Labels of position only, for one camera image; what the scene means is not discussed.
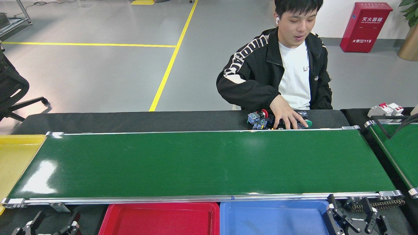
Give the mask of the person's right hand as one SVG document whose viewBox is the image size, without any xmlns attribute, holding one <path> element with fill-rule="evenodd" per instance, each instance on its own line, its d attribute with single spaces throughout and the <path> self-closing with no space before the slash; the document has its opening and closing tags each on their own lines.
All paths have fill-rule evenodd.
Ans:
<svg viewBox="0 0 418 235">
<path fill-rule="evenodd" d="M 295 112 L 287 103 L 287 101 L 281 96 L 277 95 L 270 103 L 270 109 L 275 116 L 275 122 L 273 128 L 277 128 L 280 120 L 284 122 L 285 129 L 297 129 L 297 121 L 303 126 L 308 127 L 309 125 L 297 112 Z"/>
</svg>

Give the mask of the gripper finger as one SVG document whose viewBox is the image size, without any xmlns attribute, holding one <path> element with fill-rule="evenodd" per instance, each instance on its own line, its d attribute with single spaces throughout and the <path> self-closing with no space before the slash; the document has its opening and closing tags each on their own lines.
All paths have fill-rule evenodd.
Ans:
<svg viewBox="0 0 418 235">
<path fill-rule="evenodd" d="M 388 225 L 387 217 L 380 215 L 377 208 L 372 207 L 368 198 L 361 199 L 361 205 L 367 217 L 365 221 L 364 232 L 369 235 L 387 235 Z"/>
<path fill-rule="evenodd" d="M 330 235 L 349 235 L 350 232 L 357 235 L 361 232 L 360 226 L 337 208 L 333 194 L 327 197 L 327 201 L 329 206 L 323 214 L 323 220 Z"/>
<path fill-rule="evenodd" d="M 61 229 L 61 235 L 82 235 L 79 225 L 81 215 L 79 212 L 74 212 L 70 217 L 66 227 Z"/>
<path fill-rule="evenodd" d="M 12 234 L 13 235 L 36 235 L 36 229 L 45 219 L 46 214 L 43 211 L 39 211 L 35 218 L 29 222 L 24 227 L 17 227 Z"/>
</svg>

